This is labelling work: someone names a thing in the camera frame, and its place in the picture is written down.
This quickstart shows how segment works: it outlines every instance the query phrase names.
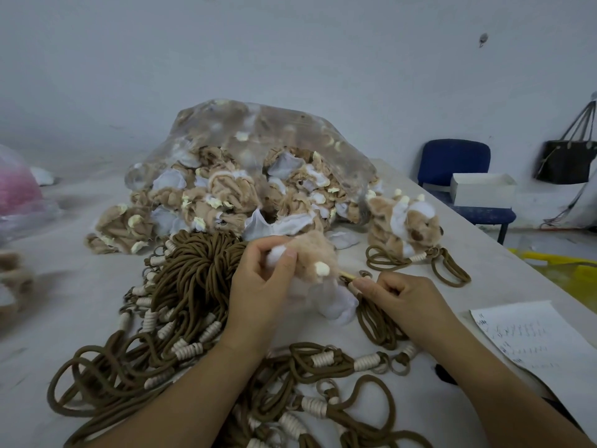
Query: chair backrest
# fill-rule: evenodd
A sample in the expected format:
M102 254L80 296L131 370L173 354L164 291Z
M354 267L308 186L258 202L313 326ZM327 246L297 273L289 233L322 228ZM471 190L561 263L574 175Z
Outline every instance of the chair backrest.
M449 186L455 172L488 172L491 150L482 142L432 140L423 146L419 185Z

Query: hand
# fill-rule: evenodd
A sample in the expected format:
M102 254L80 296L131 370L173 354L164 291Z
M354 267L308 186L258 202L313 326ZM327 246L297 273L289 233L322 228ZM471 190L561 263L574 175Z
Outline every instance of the hand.
M247 245L232 277L228 322L220 343L257 354L259 360L263 358L294 277L297 252L286 249L272 274L265 270L265 256L272 248L289 240L284 236L271 236Z
M415 344L434 355L464 326L429 278L382 272L377 283L357 278L354 286L390 316Z

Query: wall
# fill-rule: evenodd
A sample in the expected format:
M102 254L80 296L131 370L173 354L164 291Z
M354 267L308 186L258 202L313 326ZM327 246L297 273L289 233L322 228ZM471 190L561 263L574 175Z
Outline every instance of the wall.
M578 191L530 175L597 89L595 12L597 0L0 0L0 142L150 149L183 107L254 101L324 116L411 175L430 139L487 142L490 171L519 182L517 224L536 226ZM569 224L597 218L595 181Z

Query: black tote bag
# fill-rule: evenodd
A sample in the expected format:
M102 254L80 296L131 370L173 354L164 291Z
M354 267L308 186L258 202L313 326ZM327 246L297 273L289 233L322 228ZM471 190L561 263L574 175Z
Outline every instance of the black tote bag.
M594 100L589 102L560 140L545 142L535 179L560 185L582 184L589 180L591 162L597 156L597 143L592 141L595 105ZM589 138L585 140L589 123ZM567 140L575 125L576 129ZM580 128L580 135L574 140Z

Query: forearm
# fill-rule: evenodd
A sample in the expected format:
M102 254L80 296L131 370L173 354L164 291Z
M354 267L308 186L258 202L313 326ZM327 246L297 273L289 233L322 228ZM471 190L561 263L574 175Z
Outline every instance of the forearm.
M453 335L434 356L474 405L493 447L594 447L464 326Z
M150 405L93 447L210 447L261 358L217 344Z

